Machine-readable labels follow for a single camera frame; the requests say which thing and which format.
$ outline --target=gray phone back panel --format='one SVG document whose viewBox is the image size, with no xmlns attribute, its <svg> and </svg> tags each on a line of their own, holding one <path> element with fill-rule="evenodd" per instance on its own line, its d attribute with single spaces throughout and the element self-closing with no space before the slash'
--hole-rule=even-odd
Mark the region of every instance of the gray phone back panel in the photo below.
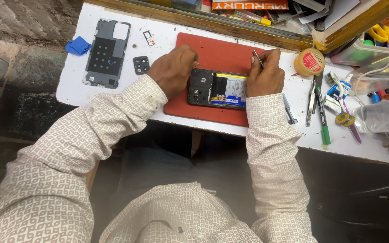
<svg viewBox="0 0 389 243">
<path fill-rule="evenodd" d="M 128 25 L 127 37 L 124 40 L 112 37 L 116 23 Z M 84 84 L 110 89 L 118 87 L 130 28 L 131 25 L 126 22 L 99 20 L 86 64 Z"/>
</svg>

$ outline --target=phone battery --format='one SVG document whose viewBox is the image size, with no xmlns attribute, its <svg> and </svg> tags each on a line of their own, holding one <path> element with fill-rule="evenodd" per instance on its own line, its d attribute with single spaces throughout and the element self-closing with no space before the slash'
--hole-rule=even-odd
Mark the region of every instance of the phone battery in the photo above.
<svg viewBox="0 0 389 243">
<path fill-rule="evenodd" d="M 246 107 L 247 77 L 216 73 L 210 103 Z"/>
</svg>

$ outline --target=red work mat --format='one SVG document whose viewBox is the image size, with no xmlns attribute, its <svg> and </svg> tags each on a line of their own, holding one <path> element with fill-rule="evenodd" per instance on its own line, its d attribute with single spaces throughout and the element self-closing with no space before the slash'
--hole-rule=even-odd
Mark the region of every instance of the red work mat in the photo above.
<svg viewBox="0 0 389 243">
<path fill-rule="evenodd" d="M 253 56 L 251 54 L 253 51 L 256 50 L 257 53 L 264 51 L 256 47 L 179 33 L 176 39 L 176 47 L 182 44 L 188 44 L 199 54 L 199 66 L 197 68 L 239 74 L 249 74 L 250 58 Z M 166 114 L 243 127 L 249 126 L 245 110 L 190 105 L 188 103 L 189 83 L 187 83 L 187 88 L 184 91 L 165 104 L 164 111 Z"/>
</svg>

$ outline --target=man's hand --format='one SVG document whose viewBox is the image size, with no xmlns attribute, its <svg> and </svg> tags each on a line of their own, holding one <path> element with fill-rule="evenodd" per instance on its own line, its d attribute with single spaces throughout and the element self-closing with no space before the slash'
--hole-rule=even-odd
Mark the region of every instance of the man's hand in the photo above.
<svg viewBox="0 0 389 243">
<path fill-rule="evenodd" d="M 284 71 L 278 67 L 280 51 L 268 50 L 259 54 L 264 69 L 256 57 L 251 57 L 251 69 L 247 79 L 247 96 L 257 97 L 281 93 L 284 84 Z"/>
<path fill-rule="evenodd" d="M 197 52 L 184 44 L 157 59 L 147 74 L 170 99 L 186 88 L 192 69 L 199 65 L 198 60 Z"/>
</svg>

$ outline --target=green permanent marker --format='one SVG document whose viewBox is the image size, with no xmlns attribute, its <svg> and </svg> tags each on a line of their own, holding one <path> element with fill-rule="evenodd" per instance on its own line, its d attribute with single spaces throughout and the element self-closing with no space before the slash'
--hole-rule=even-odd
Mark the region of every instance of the green permanent marker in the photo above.
<svg viewBox="0 0 389 243">
<path fill-rule="evenodd" d="M 330 138 L 329 138 L 329 131 L 328 131 L 328 125 L 327 125 L 327 118 L 325 117 L 325 110 L 324 110 L 324 104 L 322 103 L 322 93 L 321 88 L 317 87 L 315 89 L 316 97 L 318 99 L 318 106 L 319 106 L 319 113 L 321 113 L 321 122 L 322 122 L 322 142 L 324 145 L 331 144 Z"/>
</svg>

